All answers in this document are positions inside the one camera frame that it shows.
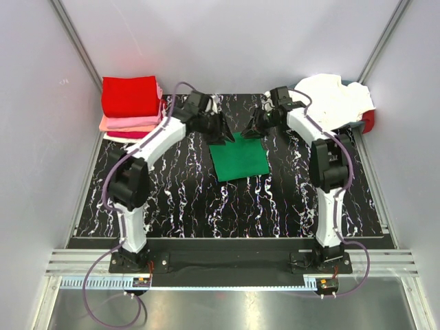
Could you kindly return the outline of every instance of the marble pattern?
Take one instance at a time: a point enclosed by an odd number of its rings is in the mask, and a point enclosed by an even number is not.
[[[232,132],[248,123],[259,94],[218,95]],[[354,180],[344,198],[345,236],[381,237],[364,170],[349,129]],[[191,133],[169,149],[150,172],[150,197],[144,207],[148,237],[312,237],[317,228],[317,195],[308,176],[310,148],[292,130],[272,129],[262,140],[270,174],[217,182],[208,145]],[[104,140],[91,179],[77,237],[116,237],[116,214],[102,207],[107,156],[126,145]]]

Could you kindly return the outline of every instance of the stack of folded cloths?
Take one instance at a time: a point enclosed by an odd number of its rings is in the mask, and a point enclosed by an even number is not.
[[[102,110],[99,125],[104,139],[136,143],[162,120],[165,102],[156,77],[104,77]]]

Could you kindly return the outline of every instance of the green cloth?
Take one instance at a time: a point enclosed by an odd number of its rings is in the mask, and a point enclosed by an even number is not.
[[[235,143],[209,146],[219,182],[269,173],[266,152],[260,139],[243,139],[234,133]]]

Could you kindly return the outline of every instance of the gray wall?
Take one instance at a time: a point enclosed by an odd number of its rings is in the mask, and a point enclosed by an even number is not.
[[[367,85],[365,135],[399,242],[410,248],[440,325],[440,2],[413,1]]]
[[[102,76],[215,93],[356,80],[397,0],[63,0]]]
[[[23,330],[72,222],[100,95],[49,1],[4,1],[0,31],[0,329]]]

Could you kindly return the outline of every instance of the red cloth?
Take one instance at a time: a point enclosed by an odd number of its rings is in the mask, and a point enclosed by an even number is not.
[[[124,139],[143,139],[149,132],[107,132],[108,136],[112,138],[124,138]]]
[[[101,104],[108,118],[157,116],[156,77],[104,77]]]
[[[362,121],[365,123],[362,134],[368,133],[374,127],[374,110],[367,111],[362,115]]]

